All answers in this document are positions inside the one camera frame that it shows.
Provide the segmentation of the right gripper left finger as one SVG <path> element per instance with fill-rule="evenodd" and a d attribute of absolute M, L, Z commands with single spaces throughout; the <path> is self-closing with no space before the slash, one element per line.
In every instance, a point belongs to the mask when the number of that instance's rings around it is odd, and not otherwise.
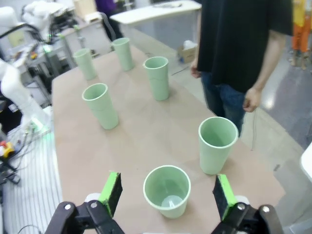
<path fill-rule="evenodd" d="M 122 234 L 124 231 L 114 220 L 122 193 L 121 174 L 110 172 L 98 199 L 76 206 L 72 202 L 60 203 L 46 229 L 47 234 L 82 234 L 95 230 L 98 234 Z"/>

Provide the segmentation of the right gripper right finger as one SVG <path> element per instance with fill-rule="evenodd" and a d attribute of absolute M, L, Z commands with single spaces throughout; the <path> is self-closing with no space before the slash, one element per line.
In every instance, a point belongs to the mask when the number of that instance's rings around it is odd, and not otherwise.
<path fill-rule="evenodd" d="M 277 212 L 272 205 L 265 204 L 255 209 L 234 196 L 224 174 L 215 179 L 213 195 L 220 215 L 220 223 L 212 234 L 283 234 Z"/>

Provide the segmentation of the person's left hand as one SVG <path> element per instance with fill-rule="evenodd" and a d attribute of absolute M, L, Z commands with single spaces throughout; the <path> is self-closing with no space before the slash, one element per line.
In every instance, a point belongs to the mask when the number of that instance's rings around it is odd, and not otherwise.
<path fill-rule="evenodd" d="M 243 102 L 243 109 L 246 112 L 252 113 L 260 105 L 261 91 L 251 88 L 246 92 Z"/>

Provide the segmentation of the person's right hand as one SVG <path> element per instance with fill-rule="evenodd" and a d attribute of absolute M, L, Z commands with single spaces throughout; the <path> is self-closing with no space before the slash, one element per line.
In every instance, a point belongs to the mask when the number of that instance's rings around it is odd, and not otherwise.
<path fill-rule="evenodd" d="M 194 78 L 200 78 L 201 77 L 201 73 L 197 70 L 197 64 L 198 64 L 197 59 L 194 59 L 194 61 L 190 65 L 191 75 Z"/>

